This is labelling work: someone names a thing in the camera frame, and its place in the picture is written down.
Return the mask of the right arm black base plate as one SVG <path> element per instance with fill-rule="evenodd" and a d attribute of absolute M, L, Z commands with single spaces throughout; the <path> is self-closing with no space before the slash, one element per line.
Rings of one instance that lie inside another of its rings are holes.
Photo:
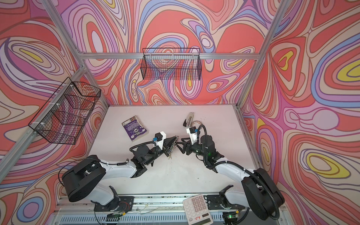
<path fill-rule="evenodd" d="M 209 210 L 239 210 L 245 209 L 245 206 L 238 204 L 231 204 L 224 196 L 217 195 L 205 195 L 204 199 L 207 203 Z"/>

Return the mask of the large keyring with coloured keys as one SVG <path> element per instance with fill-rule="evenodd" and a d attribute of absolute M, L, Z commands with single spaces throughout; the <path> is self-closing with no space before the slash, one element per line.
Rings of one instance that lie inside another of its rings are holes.
<path fill-rule="evenodd" d="M 173 149 L 176 147 L 179 137 L 173 136 L 170 138 L 167 138 L 164 141 L 164 144 L 167 146 L 167 148 L 164 150 L 165 155 L 170 158 L 171 154 L 173 152 Z"/>

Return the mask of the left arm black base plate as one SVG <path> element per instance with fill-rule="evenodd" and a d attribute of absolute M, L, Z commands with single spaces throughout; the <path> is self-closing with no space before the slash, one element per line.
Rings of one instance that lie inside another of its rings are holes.
<path fill-rule="evenodd" d="M 134 196 L 119 196 L 107 205 L 95 203 L 95 212 L 130 212 L 134 205 Z"/>

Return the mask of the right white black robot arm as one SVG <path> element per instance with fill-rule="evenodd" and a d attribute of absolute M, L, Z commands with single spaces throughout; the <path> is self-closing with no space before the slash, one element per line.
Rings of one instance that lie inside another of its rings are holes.
<path fill-rule="evenodd" d="M 222 195 L 226 201 L 250 208 L 261 220 L 280 218 L 280 206 L 285 203 L 285 199 L 264 169 L 248 169 L 228 160 L 216 150 L 215 142 L 203 124 L 187 128 L 187 134 L 187 138 L 176 143 L 183 154 L 202 156 L 207 169 L 242 185 L 242 191 L 235 190 L 234 185 L 225 188 Z"/>

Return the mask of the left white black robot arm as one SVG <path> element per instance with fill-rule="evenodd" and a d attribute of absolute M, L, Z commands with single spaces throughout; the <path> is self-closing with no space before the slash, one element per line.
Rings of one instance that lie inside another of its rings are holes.
<path fill-rule="evenodd" d="M 90 155 L 67 170 L 61 177 L 68 200 L 77 202 L 89 198 L 102 205 L 110 203 L 117 194 L 111 187 L 103 187 L 102 180 L 110 178 L 137 178 L 147 171 L 146 166 L 153 166 L 154 161 L 163 154 L 170 156 L 177 136 L 154 138 L 130 147 L 132 159 L 125 162 L 103 162 L 97 155 Z"/>

